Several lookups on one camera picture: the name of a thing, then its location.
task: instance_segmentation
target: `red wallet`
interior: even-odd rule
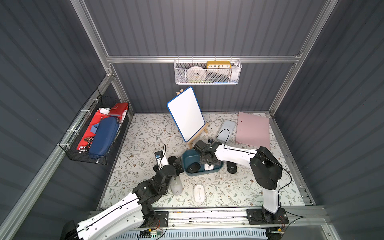
[[[120,118],[125,110],[128,109],[128,103],[116,103],[115,106],[111,108],[108,113],[108,116],[114,116]]]

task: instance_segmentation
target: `gray corrugated wall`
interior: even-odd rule
[[[277,113],[342,239],[382,239],[384,2],[340,0]]]
[[[299,53],[323,0],[86,0],[109,56],[290,56]],[[269,107],[291,64],[243,64],[238,85],[194,86],[203,111]],[[115,64],[137,113],[167,112],[171,64]]]
[[[136,113],[167,112],[177,85],[172,63],[116,63]],[[268,111],[292,64],[244,63],[237,85],[191,85],[202,111]]]
[[[69,1],[0,1],[0,223],[104,76]],[[64,159],[20,231],[94,210],[109,168]]]
[[[321,0],[86,0],[111,56],[298,54]]]

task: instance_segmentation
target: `wire basket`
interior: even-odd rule
[[[240,59],[228,59],[231,68],[207,69],[207,59],[179,59],[174,61],[176,84],[238,84]]]
[[[111,108],[116,103],[121,103],[121,102],[124,102],[124,101],[117,98],[104,96],[104,95],[99,96],[97,100],[93,102],[88,112],[85,114],[85,116],[82,118],[81,122],[77,126],[76,128],[77,131],[73,131],[67,144],[60,145],[61,148],[65,151],[65,154],[68,156],[69,159],[73,161],[90,162],[90,163],[96,163],[96,164],[102,164],[102,165],[113,164],[116,157],[118,156],[118,153],[120,152],[121,145],[124,142],[124,138],[125,138],[128,122],[129,122],[128,113],[126,114],[124,121],[116,134],[114,142],[110,146],[108,152],[103,157],[98,159],[92,159],[89,157],[87,152],[80,153],[79,150],[77,149],[77,146],[81,141],[82,137],[84,136],[84,133],[86,132],[97,110],[99,108]]]

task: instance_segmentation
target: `white wire basket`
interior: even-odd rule
[[[241,72],[240,59],[225,59],[231,68],[207,69],[207,61],[215,59],[176,58],[174,62],[175,82],[179,85],[206,85],[239,83]]]

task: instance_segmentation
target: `white computer mouse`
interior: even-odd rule
[[[204,186],[201,184],[196,184],[194,188],[195,201],[204,202],[205,201],[205,190]]]
[[[214,169],[214,166],[215,165],[209,165],[209,164],[204,164],[204,170],[205,171],[209,171],[209,170],[213,170]]]

